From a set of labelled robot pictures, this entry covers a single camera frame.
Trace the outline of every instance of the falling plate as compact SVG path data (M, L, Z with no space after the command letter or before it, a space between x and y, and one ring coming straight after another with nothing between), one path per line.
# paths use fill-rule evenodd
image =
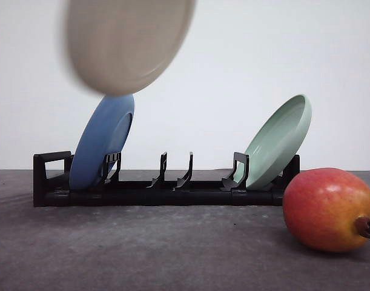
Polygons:
M101 180L104 156L122 151L133 115L132 95L106 96L102 99L93 112L73 157L69 176L72 190L89 188Z
M292 97L267 120L245 151L249 155L248 190L264 188L283 171L302 144L310 122L311 105L303 95ZM236 182L243 170L239 163Z
M182 45L195 0L69 0L67 50L77 75L105 94L135 93Z

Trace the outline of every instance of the white wall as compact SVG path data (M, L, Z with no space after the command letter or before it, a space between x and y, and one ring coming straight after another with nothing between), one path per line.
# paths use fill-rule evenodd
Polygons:
M101 94L64 51L65 0L0 0L0 169L75 150ZM306 94L302 168L370 170L370 1L200 0L179 54L135 94L123 168L231 167L288 98Z

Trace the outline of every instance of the plastic dish rack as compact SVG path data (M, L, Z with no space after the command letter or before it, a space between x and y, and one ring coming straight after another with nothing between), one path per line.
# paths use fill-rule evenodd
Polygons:
M190 205L271 205L281 206L283 192L288 183L300 171L300 158L295 155L263 190L247 190L249 156L234 153L233 169L219 181L192 181L193 153L190 152L189 169L177 181L166 181L167 153L160 156L159 176L152 181L121 181L121 153L105 155L102 163L101 181L85 190L69 188L69 173L73 160L71 152L55 152L34 155L33 203L34 207L45 206L190 206ZM47 178L45 163L64 160L64 173ZM237 163L244 165L244 174L239 182L233 180ZM109 175L109 165L117 169Z

